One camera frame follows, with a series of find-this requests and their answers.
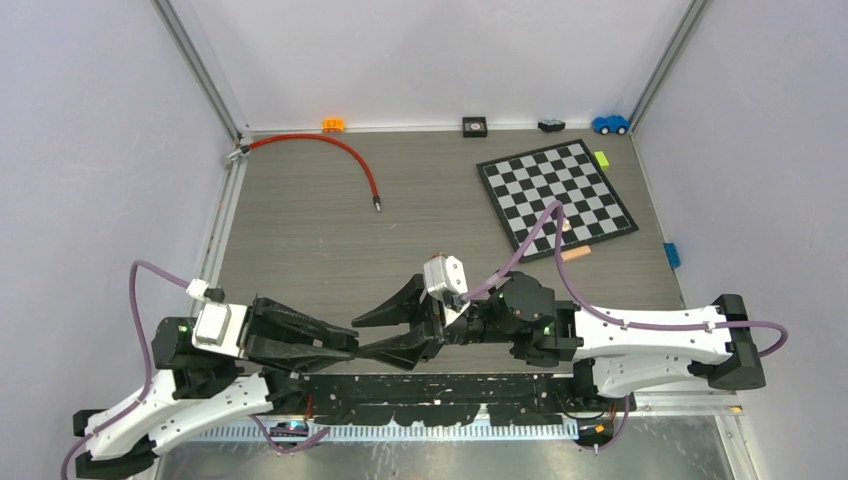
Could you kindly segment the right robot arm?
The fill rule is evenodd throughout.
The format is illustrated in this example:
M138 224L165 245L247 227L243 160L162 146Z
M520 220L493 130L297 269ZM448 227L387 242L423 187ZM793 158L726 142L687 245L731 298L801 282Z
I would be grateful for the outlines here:
M352 324L408 325L408 333L358 350L361 358L406 371L447 345L509 344L510 354L530 366L569 363L572 400L589 411L609 398L693 378L726 391L766 384L748 312L737 294L689 310L616 310L559 300L553 289L522 272L507 274L470 300L416 274Z

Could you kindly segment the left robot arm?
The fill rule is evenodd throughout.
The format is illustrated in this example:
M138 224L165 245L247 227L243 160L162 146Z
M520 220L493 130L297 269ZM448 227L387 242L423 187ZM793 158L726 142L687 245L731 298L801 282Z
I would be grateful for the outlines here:
M145 385L108 410L74 415L84 441L75 474L124 479L232 420L296 413L306 405L306 375L354 359L357 349L357 332L264 297L167 317L151 342L155 369Z

